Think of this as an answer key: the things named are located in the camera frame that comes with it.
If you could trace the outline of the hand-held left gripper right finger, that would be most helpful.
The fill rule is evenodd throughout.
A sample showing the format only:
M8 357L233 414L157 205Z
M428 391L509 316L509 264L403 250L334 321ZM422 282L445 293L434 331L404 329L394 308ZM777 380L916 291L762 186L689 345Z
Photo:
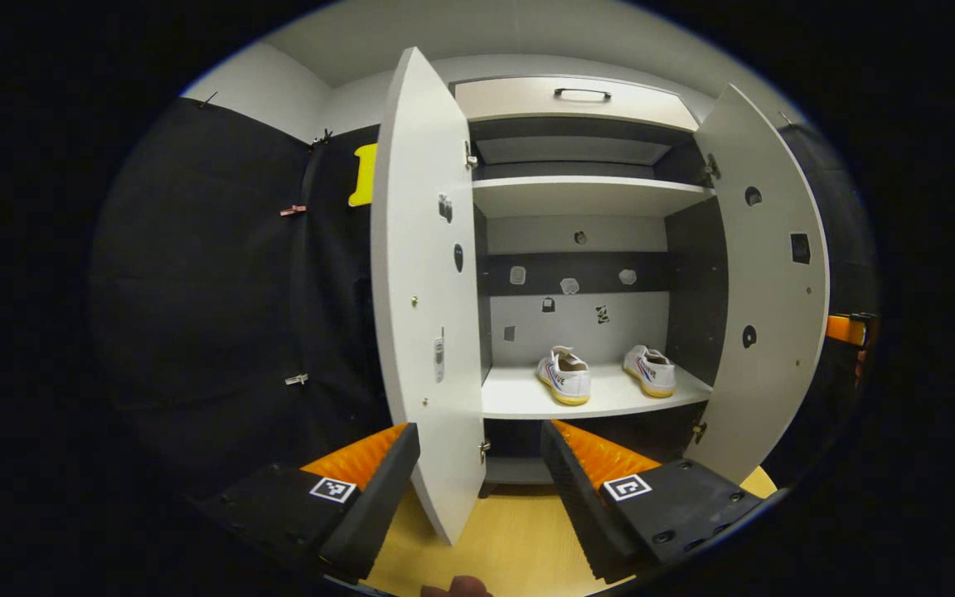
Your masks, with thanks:
M764 507L695 460L660 464L562 420L542 423L541 456L591 573L607 583L678 567Z

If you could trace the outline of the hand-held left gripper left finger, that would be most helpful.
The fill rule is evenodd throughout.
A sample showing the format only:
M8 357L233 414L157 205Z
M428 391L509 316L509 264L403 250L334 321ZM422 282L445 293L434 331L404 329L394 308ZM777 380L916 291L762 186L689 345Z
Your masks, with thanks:
M304 466L263 466L196 507L285 570L355 583L371 573L420 453L417 424L403 423Z

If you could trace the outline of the white door with disc sticker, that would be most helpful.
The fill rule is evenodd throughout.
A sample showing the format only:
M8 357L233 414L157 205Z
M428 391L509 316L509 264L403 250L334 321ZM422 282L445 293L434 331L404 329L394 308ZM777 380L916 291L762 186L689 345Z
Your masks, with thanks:
M695 133L719 171L726 330L688 459L742 483L772 453L810 389L825 342L830 270L810 182L776 126L735 84Z

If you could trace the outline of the white shoe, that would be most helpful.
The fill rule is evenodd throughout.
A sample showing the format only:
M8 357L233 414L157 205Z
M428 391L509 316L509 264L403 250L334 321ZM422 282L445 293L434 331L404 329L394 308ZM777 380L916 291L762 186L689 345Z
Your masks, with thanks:
M571 347L554 345L536 366L536 377L561 405L584 405L590 400L591 374Z
M676 367L662 352L634 345L623 357L623 371L637 379L641 391L651 398L674 396L677 389Z

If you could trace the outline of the white door with phone sticker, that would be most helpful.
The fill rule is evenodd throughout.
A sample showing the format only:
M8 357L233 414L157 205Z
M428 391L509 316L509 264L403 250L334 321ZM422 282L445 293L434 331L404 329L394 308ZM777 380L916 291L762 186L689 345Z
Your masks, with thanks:
M376 346L390 415L417 428L414 491L453 545L486 473L475 157L465 114L416 46L385 106L371 203Z

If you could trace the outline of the white shoe cabinet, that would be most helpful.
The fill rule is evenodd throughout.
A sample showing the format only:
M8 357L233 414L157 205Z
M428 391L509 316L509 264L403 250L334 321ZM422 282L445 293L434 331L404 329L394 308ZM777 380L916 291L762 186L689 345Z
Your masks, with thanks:
M568 420L653 459L681 456L719 370L727 307L720 208L696 131L466 119L487 442L478 497L550 484L542 420ZM588 403L558 404L538 381L554 345L588 364ZM675 364L674 396L645 396L623 371L634 345Z

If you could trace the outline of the white cabinet drawer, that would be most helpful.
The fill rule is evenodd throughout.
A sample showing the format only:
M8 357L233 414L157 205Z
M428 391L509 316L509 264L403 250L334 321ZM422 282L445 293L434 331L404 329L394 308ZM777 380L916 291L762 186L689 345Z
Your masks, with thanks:
M556 88L605 90L606 103L561 101ZM579 117L650 124L693 133L700 122L674 92L594 78L517 76L464 80L453 87L456 103L471 121L492 119Z

